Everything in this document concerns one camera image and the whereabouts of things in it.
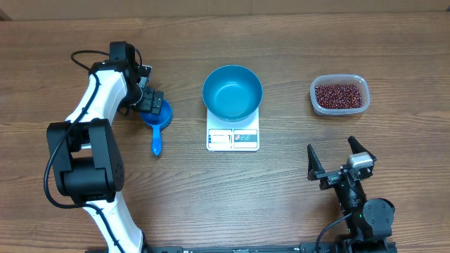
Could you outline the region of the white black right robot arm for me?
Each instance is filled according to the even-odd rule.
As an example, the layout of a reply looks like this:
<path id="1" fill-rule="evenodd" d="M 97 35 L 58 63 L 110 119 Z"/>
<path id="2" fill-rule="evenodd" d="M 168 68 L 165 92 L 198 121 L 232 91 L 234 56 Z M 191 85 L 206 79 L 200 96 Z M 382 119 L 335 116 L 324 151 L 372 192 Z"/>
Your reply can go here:
<path id="1" fill-rule="evenodd" d="M 384 198 L 368 199 L 361 182 L 373 175 L 377 158 L 356 140 L 348 138 L 352 154 L 338 170 L 326 171 L 311 144 L 307 146 L 308 175 L 321 190 L 333 189 L 342 217 L 326 226 L 315 242 L 302 242 L 301 252 L 394 253 L 392 235 L 394 205 Z"/>

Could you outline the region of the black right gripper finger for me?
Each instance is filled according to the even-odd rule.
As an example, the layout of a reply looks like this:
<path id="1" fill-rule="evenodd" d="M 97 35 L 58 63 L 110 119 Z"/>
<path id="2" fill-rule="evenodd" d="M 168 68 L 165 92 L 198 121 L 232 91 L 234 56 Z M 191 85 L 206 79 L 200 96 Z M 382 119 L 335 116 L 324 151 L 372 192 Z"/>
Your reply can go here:
<path id="1" fill-rule="evenodd" d="M 363 147 L 354 136 L 350 136 L 347 141 L 350 144 L 353 154 L 367 152 L 367 149 L 365 149 L 365 147 Z"/>
<path id="2" fill-rule="evenodd" d="M 308 174 L 307 178 L 309 181 L 315 181 L 318 179 L 318 175 L 325 172 L 323 169 L 312 144 L 307 146 L 307 154 L 308 154 Z"/>

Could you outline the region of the blue plastic measuring scoop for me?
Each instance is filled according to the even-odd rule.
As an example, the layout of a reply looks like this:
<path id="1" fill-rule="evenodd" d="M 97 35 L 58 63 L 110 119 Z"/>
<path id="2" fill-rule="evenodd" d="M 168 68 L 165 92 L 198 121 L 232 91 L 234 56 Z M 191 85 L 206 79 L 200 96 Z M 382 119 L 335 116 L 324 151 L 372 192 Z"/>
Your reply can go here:
<path id="1" fill-rule="evenodd" d="M 153 130 L 151 151 L 155 156 L 159 156 L 162 153 L 161 131 L 171 123 L 173 109 L 168 101 L 163 100 L 159 115 L 141 112 L 140 116 L 143 122 Z"/>

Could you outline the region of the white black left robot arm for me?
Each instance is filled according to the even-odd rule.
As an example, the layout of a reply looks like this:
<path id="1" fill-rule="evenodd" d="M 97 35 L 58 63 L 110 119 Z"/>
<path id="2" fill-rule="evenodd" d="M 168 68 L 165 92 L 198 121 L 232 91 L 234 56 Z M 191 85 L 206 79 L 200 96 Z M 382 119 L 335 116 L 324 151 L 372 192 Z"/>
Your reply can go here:
<path id="1" fill-rule="evenodd" d="M 61 209 L 84 209 L 107 243 L 107 252 L 151 252 L 124 201 L 124 163 L 112 131 L 115 114 L 133 110 L 153 129 L 152 151 L 162 151 L 160 132 L 172 109 L 163 92 L 148 86 L 152 67 L 125 41 L 110 43 L 106 60 L 88 68 L 89 85 L 74 112 L 49 124 L 50 158 L 44 193 Z"/>

